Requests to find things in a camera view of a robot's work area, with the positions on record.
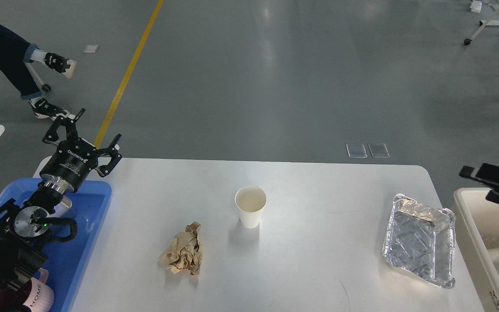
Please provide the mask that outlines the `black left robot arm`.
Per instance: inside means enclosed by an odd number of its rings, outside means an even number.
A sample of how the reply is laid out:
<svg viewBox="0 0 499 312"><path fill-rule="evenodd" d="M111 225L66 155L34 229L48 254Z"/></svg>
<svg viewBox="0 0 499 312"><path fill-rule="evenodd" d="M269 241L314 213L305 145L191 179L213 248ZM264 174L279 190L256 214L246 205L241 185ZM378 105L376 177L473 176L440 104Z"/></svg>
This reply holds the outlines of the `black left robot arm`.
<svg viewBox="0 0 499 312"><path fill-rule="evenodd" d="M84 113L55 118L43 142L57 150L40 170L41 182L21 206L10 198L0 206L0 290L19 290L48 260L43 248L48 242L75 239L78 224L73 218L57 217L55 208L65 203L95 171L108 176L122 155L117 134L106 148L97 149L81 138L77 121Z"/></svg>

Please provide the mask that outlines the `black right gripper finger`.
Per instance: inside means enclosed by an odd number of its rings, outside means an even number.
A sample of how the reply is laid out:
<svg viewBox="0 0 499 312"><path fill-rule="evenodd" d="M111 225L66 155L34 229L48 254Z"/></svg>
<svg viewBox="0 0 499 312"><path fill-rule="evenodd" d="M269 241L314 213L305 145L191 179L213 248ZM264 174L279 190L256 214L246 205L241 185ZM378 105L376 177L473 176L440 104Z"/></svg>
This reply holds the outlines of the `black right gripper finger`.
<svg viewBox="0 0 499 312"><path fill-rule="evenodd" d="M485 162L478 168L463 166L459 172L459 176L475 180L491 189L499 191L499 166Z"/></svg>

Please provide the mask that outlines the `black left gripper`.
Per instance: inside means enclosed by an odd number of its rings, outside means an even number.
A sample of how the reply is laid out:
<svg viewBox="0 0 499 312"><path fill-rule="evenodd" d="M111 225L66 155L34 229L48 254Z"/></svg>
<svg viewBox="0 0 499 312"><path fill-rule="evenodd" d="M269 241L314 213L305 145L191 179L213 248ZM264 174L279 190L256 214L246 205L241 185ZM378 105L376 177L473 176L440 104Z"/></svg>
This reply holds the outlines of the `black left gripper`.
<svg viewBox="0 0 499 312"><path fill-rule="evenodd" d="M111 144L106 148L96 149L93 144L78 136L76 123L84 114L85 108L72 117L59 116L49 127L43 137L43 143L57 146L57 151L48 160L47 164L40 170L40 177L45 181L56 182L63 180L68 183L68 193L75 193L81 187L91 170L95 170L101 177L108 176L119 161L122 155L119 153L118 142L122 135L117 134ZM58 129L64 127L66 140L59 144ZM109 157L107 164L99 165L99 158Z"/></svg>

